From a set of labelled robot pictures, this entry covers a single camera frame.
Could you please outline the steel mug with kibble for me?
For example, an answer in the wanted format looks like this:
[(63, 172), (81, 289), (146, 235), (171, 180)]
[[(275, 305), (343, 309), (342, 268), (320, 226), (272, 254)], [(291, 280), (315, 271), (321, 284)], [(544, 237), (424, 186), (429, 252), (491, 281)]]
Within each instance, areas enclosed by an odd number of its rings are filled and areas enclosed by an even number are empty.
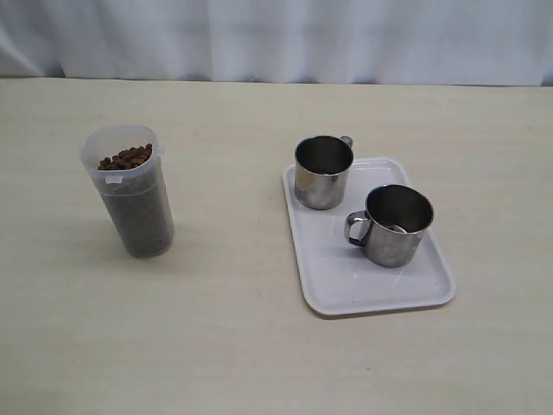
[(320, 135), (303, 139), (295, 150), (295, 196), (314, 210), (336, 208), (343, 201), (353, 164), (353, 139)]

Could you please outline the translucent plastic pitcher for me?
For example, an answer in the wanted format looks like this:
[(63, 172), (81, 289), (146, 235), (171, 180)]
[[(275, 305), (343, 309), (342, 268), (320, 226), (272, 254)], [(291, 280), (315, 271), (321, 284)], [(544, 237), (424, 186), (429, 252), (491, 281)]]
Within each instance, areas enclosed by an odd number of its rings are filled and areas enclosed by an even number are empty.
[(126, 251), (136, 258), (166, 252), (174, 222), (156, 134), (136, 124), (101, 128), (86, 139), (80, 160)]

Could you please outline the white backdrop curtain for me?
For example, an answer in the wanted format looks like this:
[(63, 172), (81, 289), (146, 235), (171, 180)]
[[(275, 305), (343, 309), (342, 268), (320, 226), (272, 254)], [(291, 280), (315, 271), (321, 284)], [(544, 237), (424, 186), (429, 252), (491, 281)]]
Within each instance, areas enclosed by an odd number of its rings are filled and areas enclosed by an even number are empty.
[(4, 1), (1, 74), (548, 86), (549, 1)]

